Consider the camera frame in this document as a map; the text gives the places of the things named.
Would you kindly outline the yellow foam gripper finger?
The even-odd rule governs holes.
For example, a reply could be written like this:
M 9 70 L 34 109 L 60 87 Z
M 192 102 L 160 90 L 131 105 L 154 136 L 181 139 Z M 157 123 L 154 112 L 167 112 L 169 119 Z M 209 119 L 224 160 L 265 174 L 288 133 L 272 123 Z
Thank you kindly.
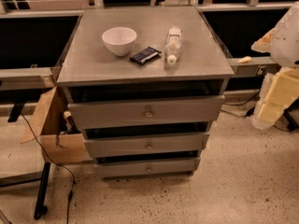
M 251 49 L 260 53 L 269 52 L 273 33 L 274 29 L 269 30 L 263 37 L 252 44 Z
M 266 74 L 259 97 L 251 122 L 264 130 L 273 126 L 299 98 L 299 69 L 283 67 L 274 75 Z

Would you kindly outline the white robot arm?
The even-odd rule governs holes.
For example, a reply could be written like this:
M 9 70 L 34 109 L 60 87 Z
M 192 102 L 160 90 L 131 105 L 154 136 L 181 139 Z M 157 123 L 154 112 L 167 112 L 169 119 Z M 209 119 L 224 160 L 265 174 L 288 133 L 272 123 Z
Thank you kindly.
M 270 58 L 281 66 L 274 75 L 263 79 L 252 125 L 260 130 L 273 126 L 296 99 L 299 98 L 299 2 L 294 3 L 276 26 L 255 41 L 251 49 L 269 52 Z

